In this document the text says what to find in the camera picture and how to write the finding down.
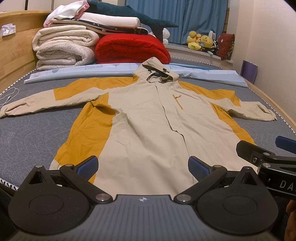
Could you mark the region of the blue curtain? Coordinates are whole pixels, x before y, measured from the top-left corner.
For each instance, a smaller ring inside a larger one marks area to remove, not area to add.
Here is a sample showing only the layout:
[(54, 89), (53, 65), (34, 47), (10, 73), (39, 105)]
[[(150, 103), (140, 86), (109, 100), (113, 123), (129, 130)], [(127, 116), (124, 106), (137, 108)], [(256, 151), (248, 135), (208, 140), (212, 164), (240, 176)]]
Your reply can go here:
[(168, 28), (169, 42), (177, 44), (185, 44), (190, 31), (203, 35), (213, 31), (219, 37), (228, 6), (228, 2), (222, 0), (146, 0), (126, 1), (125, 4), (153, 19), (177, 24), (177, 28)]

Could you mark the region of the cream folded quilt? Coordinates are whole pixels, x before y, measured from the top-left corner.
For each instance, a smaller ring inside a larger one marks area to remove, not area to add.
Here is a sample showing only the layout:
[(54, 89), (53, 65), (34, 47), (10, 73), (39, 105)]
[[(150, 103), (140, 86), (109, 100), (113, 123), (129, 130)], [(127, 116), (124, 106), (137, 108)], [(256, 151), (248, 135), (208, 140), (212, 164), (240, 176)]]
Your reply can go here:
[(38, 71), (88, 65), (95, 62), (99, 35), (85, 26), (64, 25), (39, 30), (32, 40)]

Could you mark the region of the beige and mustard hooded jacket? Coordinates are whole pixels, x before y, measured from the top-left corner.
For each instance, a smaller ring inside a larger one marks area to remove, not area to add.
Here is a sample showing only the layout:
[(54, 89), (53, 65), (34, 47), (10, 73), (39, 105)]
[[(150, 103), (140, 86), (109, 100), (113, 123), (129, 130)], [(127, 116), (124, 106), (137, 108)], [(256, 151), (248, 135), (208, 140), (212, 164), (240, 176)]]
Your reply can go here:
[(236, 145), (253, 139), (235, 117), (274, 121), (258, 101), (241, 101), (231, 90), (207, 90), (179, 80), (152, 57), (131, 77), (78, 79), (1, 108), (1, 117), (83, 104), (51, 169), (96, 156), (91, 182), (118, 194), (175, 196), (194, 184), (188, 159), (239, 171), (246, 162)]

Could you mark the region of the yellow bear plush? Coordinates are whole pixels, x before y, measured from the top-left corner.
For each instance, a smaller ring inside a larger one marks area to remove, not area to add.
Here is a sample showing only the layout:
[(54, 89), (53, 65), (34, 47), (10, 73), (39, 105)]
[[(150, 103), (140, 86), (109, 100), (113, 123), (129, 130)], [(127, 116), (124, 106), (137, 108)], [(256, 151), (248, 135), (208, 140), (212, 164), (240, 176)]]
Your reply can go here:
[(200, 45), (203, 48), (209, 48), (209, 49), (211, 49), (213, 47), (213, 40), (209, 36), (207, 36), (207, 35), (203, 35), (200, 38), (199, 43), (200, 43)]

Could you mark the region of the white plush toy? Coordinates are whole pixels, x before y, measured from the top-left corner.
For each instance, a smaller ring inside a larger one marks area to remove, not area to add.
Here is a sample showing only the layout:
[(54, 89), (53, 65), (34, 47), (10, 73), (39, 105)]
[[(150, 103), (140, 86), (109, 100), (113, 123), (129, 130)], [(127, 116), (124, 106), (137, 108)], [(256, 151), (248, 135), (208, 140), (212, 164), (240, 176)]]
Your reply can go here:
[(163, 44), (168, 45), (169, 41), (168, 38), (170, 37), (170, 32), (168, 29), (164, 28), (163, 29)]

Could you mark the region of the dark patterned folded garment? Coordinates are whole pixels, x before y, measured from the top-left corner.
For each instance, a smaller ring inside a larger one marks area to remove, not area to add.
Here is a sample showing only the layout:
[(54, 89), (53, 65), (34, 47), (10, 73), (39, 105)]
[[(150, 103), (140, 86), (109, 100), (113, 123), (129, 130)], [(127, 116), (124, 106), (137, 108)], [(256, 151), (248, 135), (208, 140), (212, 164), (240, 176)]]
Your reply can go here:
[(102, 24), (89, 22), (85, 20), (78, 20), (78, 19), (53, 19), (51, 23), (49, 23), (49, 27), (54, 26), (63, 26), (63, 25), (80, 25), (85, 26), (88, 30), (92, 30), (96, 33), (102, 35), (109, 35), (109, 34), (137, 34), (137, 35), (149, 35), (147, 29), (142, 27), (132, 27), (132, 28), (123, 28), (123, 27), (114, 27), (114, 26), (105, 26)]

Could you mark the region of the teal shark plush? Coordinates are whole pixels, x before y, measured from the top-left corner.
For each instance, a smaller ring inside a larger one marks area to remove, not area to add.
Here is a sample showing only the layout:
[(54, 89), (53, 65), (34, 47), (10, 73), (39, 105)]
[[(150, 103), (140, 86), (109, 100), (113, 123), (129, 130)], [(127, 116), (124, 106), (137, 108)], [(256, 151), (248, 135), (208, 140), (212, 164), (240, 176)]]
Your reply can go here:
[(171, 21), (152, 19), (149, 16), (142, 14), (130, 6), (117, 6), (114, 4), (103, 3), (101, 1), (87, 1), (89, 8), (86, 12), (102, 14), (108, 16), (123, 16), (123, 17), (137, 17), (140, 22), (151, 28), (152, 32), (161, 42), (163, 41), (164, 28), (178, 28), (179, 26)]

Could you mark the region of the light blue folded sheet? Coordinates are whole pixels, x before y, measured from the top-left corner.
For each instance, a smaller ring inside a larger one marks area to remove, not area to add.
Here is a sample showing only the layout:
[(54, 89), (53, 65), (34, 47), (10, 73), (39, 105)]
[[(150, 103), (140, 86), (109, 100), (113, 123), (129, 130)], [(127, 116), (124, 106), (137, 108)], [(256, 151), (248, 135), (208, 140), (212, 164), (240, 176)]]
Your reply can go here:
[[(131, 76), (140, 66), (138, 63), (93, 64), (38, 71), (24, 80), (25, 84), (79, 77)], [(180, 78), (190, 78), (232, 86), (248, 87), (246, 81), (235, 70), (213, 69), (209, 67), (171, 63), (165, 65)]]

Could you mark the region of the red folded blanket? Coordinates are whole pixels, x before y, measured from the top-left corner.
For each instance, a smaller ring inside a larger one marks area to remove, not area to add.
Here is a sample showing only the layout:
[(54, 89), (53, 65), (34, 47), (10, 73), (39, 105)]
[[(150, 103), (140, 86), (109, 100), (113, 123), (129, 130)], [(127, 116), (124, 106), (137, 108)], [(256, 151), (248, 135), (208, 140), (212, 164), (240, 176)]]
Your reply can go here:
[(106, 35), (98, 41), (94, 53), (97, 63), (143, 63), (151, 57), (163, 64), (171, 62), (163, 43), (152, 35)]

